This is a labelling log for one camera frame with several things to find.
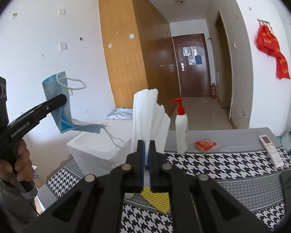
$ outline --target human hand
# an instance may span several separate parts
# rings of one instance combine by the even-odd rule
[[[29,150],[26,142],[21,139],[18,146],[19,158],[15,162],[15,170],[18,172],[16,177],[18,181],[32,181],[34,170],[32,169],[32,162],[29,159]],[[0,159],[0,178],[13,184],[9,173],[13,171],[12,166],[4,159]]]

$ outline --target blue face mask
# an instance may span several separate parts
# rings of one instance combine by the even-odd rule
[[[73,80],[73,81],[79,81],[83,84],[83,87],[81,88],[70,88],[68,87],[68,81],[67,80]],[[77,131],[86,131],[86,132],[92,132],[92,133],[100,133],[101,129],[104,129],[106,133],[111,138],[113,144],[119,148],[123,148],[127,146],[127,143],[123,141],[122,139],[118,137],[112,136],[106,129],[106,126],[103,124],[95,124],[95,123],[87,123],[87,122],[81,122],[79,120],[73,119],[71,117],[71,109],[70,109],[70,97],[69,97],[69,91],[71,90],[81,90],[86,88],[86,84],[79,80],[79,79],[71,79],[66,77],[66,72],[61,72],[58,74],[54,74],[50,76],[49,78],[45,79],[42,82],[45,97],[47,100],[56,97],[57,95],[64,94],[67,97],[67,102],[64,106],[61,106],[60,108],[54,110],[51,112],[55,123],[61,133],[65,133],[69,130],[77,130]],[[119,146],[114,142],[114,139],[120,140],[124,143],[123,146]]]

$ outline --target white trash bin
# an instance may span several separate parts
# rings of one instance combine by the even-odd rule
[[[126,162],[126,157],[132,152],[131,136],[133,122],[131,120],[103,120],[99,123],[107,125],[106,129],[114,137],[118,137],[127,143],[124,148],[116,147],[105,130],[100,134],[82,132],[67,143],[74,160],[81,171],[87,174],[101,176]],[[115,143],[123,146],[124,143],[115,139]]]

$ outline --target yellow mesh cloth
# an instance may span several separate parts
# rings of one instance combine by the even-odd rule
[[[149,187],[143,187],[141,196],[146,199],[156,209],[167,214],[170,211],[168,193],[152,193]]]

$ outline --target table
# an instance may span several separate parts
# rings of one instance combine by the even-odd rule
[[[259,141],[258,136],[265,134],[285,162],[280,169],[273,166]],[[202,138],[215,141],[218,147],[206,154],[198,151],[194,142]],[[269,128],[188,131],[187,141],[189,144],[187,152],[183,155],[177,154],[175,131],[168,132],[165,146],[168,162],[185,169],[190,175],[208,174],[248,210],[274,229],[285,215],[279,175],[283,171],[291,170],[291,160]],[[44,206],[48,207],[83,176],[72,160],[39,189],[38,196]],[[155,232],[158,228],[161,232],[172,232],[170,214],[159,212],[139,194],[124,201],[122,233],[140,232],[139,230],[143,232],[145,229]]]

